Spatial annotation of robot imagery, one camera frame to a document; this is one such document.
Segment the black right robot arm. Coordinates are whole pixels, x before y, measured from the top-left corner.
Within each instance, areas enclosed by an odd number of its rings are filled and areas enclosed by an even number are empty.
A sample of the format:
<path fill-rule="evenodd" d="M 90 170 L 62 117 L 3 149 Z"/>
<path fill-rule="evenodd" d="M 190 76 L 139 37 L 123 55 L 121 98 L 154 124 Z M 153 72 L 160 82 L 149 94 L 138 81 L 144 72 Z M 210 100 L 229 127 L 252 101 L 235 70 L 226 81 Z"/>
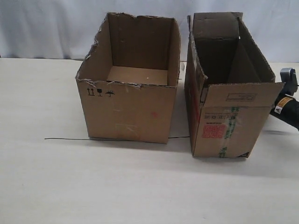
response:
<path fill-rule="evenodd" d="M 282 68 L 280 77 L 284 87 L 276 98 L 270 115 L 298 130 L 299 102 L 293 97 L 299 87 L 296 70 L 294 68 Z"/>

